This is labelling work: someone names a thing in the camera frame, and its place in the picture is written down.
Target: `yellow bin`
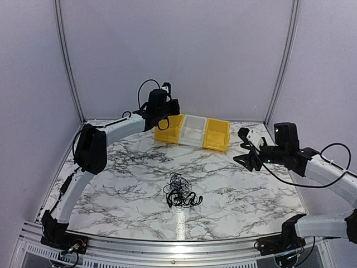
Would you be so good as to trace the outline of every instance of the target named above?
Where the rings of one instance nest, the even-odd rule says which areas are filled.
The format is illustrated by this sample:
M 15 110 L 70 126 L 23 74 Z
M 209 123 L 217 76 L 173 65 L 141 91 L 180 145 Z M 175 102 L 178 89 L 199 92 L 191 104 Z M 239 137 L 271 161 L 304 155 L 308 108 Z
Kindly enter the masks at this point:
M 169 116 L 168 120 L 170 121 L 170 126 L 167 128 L 167 120 L 161 120 L 158 125 L 162 130 L 159 130 L 158 127 L 155 129 L 155 140 L 178 143 L 180 137 L 180 129 L 182 123 L 184 122 L 185 115 L 179 114 L 178 116 Z
M 230 124 L 228 121 L 208 118 L 203 148 L 227 152 Z

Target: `white marble tabletop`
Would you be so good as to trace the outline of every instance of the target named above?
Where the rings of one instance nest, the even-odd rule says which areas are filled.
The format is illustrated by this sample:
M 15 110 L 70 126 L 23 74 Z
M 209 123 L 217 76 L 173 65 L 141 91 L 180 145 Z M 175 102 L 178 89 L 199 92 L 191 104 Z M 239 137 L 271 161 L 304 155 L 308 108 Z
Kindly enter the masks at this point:
M 295 187 L 282 184 L 262 168 L 249 172 L 233 161 L 246 154 L 238 130 L 253 128 L 273 141 L 262 123 L 232 122 L 228 152 L 166 144 L 154 131 L 124 138 L 108 147 L 108 164 L 94 177 L 78 200 L 69 229 L 102 236 L 140 240 L 222 240 L 267 235 L 304 213 Z M 70 174 L 66 160 L 45 209 L 53 206 Z M 291 181 L 284 167 L 269 165 Z M 203 202 L 197 207 L 169 208 L 162 189 L 170 173 L 182 174 Z

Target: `tangled cable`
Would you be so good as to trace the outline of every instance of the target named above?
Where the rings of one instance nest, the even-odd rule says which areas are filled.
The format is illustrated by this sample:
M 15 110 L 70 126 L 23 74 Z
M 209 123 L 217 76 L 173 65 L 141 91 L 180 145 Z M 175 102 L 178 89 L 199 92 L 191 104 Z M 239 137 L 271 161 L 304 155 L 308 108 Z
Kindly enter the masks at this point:
M 195 192 L 191 192 L 191 184 L 178 173 L 171 173 L 170 183 L 163 188 L 166 194 L 166 202 L 171 208 L 191 208 L 199 205 L 203 197 L 198 197 Z

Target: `marble surface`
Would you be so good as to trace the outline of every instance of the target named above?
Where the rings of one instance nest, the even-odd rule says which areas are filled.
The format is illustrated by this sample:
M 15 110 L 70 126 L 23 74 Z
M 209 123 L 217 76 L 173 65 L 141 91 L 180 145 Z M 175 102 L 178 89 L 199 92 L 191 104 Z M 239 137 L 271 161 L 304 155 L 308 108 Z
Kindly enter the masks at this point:
M 154 130 L 131 135 L 108 147 L 108 164 L 78 200 L 69 229 L 141 240 L 222 240 L 280 232 L 281 224 L 304 213 L 295 187 L 282 184 L 262 168 L 249 172 L 233 161 L 248 151 L 239 145 L 241 127 L 254 129 L 272 145 L 262 123 L 232 122 L 227 153 L 154 140 Z M 70 155 L 45 209 L 53 206 L 70 174 Z M 268 165 L 291 181 L 284 167 Z M 203 196 L 193 208 L 169 208 L 162 189 L 170 173 L 182 174 Z

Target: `vertical metal post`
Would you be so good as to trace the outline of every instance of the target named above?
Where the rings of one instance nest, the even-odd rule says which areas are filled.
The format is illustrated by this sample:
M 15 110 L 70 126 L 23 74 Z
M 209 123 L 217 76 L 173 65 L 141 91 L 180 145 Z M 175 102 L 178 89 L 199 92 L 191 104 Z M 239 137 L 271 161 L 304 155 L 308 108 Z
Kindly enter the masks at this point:
M 278 102 L 279 95 L 281 93 L 287 65 L 288 65 L 288 62 L 289 62 L 289 59 L 291 56 L 291 51 L 292 51 L 292 47 L 293 47 L 293 43 L 294 43 L 294 39 L 295 39 L 299 7 L 300 7 L 300 0 L 293 0 L 292 6 L 291 6 L 291 15 L 290 15 L 288 34 L 286 37 L 285 48 L 284 48 L 284 52 L 283 52 L 283 58 L 282 58 L 282 61 L 280 64 L 278 77 L 277 77 L 277 80 L 276 80 L 276 83 L 274 86 L 273 95 L 272 95 L 270 104 L 268 106 L 267 114 L 266 114 L 266 117 L 264 120 L 265 126 L 268 126 L 272 119 L 275 107 Z
M 59 35 L 61 53 L 62 53 L 64 65 L 65 65 L 66 76 L 67 76 L 67 80 L 68 80 L 68 84 L 69 84 L 69 88 L 71 91 L 71 95 L 72 95 L 72 99 L 73 99 L 74 107 L 76 109 L 77 116 L 78 116 L 80 122 L 83 123 L 85 121 L 85 118 L 84 118 L 83 110 L 82 110 L 82 107 L 81 107 L 81 104 L 79 101 L 77 86 L 76 86 L 76 83 L 74 80 L 71 62 L 70 62 L 69 55 L 68 55 L 67 42 L 66 42 L 64 24 L 63 24 L 61 1 L 54 0 L 54 7 L 55 7 L 57 31 L 58 31 L 58 35 Z

